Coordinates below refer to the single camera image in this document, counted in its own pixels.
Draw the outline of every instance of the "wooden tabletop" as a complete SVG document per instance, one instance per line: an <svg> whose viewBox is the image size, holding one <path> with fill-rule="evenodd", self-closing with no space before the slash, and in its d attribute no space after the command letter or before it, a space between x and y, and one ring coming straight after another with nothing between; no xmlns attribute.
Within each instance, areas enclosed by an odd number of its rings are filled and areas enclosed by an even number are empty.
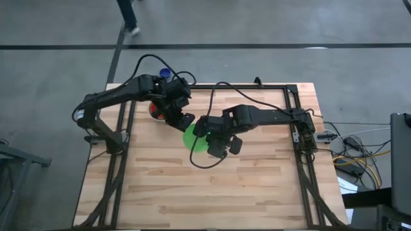
<svg viewBox="0 0 411 231"><path fill-rule="evenodd" d="M313 108L320 114L314 84L296 84L302 107ZM116 86L118 84L108 84L107 88ZM243 92L256 100L285 108L280 90ZM205 115L210 93L210 90L192 90L192 99L183 112L195 114L196 119ZM259 126L240 134L243 147L239 155L229 154L212 169L198 169L190 164L182 132L153 120L148 114L148 104L137 102L117 228L306 227L288 125ZM220 116L223 109L237 104L268 109L233 90L216 90L211 115ZM113 130L118 111L119 105L116 105L105 108L100 115ZM313 117L313 121L316 132L323 132L322 119ZM319 144L319 148L328 148L328 145ZM104 144L93 147L90 158L104 150ZM104 154L88 165L74 225L80 224L101 199L109 159L110 156ZM203 152L195 153L194 161L206 166L217 159ZM338 218L347 223L329 152L318 151L314 166L321 196ZM312 198L310 203L316 220Z"/></svg>

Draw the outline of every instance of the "green plate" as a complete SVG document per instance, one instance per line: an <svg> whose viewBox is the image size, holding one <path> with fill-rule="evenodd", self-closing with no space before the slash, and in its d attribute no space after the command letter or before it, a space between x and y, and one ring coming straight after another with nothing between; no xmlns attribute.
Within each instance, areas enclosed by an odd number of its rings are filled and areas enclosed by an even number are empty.
<svg viewBox="0 0 411 231"><path fill-rule="evenodd" d="M193 147L194 141L195 141L195 135L193 134L195 124L191 124L187 129L186 132L184 132L184 135L182 136L182 142L186 146L188 150L191 151L191 148ZM207 136L203 136L198 138L197 142L195 143L195 147L193 152L202 152L208 149L208 142L206 141Z"/></svg>

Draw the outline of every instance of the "gray floor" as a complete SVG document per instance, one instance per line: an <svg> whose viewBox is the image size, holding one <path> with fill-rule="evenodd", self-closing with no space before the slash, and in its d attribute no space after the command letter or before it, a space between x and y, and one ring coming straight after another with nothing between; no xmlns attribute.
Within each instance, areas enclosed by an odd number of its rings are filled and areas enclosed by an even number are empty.
<svg viewBox="0 0 411 231"><path fill-rule="evenodd" d="M126 44L411 42L400 0L145 0L134 8L142 32ZM115 44L120 26L112 0L0 1L0 45ZM0 138L53 158L49 169L32 168L13 230L70 227L89 151L70 115L86 93L104 88L113 52L0 51ZM411 113L411 49L128 50L114 82L145 53L199 82L314 82L327 121L387 123L393 112ZM160 68L148 59L139 72ZM386 127L338 125L343 134ZM358 136L377 144L389 132ZM390 187L390 155L377 166Z"/></svg>

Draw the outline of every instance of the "shoe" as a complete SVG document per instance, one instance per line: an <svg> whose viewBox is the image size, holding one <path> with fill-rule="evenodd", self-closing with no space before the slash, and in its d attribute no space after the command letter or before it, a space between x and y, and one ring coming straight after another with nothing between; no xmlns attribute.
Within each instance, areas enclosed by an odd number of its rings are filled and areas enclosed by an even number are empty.
<svg viewBox="0 0 411 231"><path fill-rule="evenodd" d="M133 30L130 31L131 36L136 36L140 33L140 27L136 26Z"/></svg>

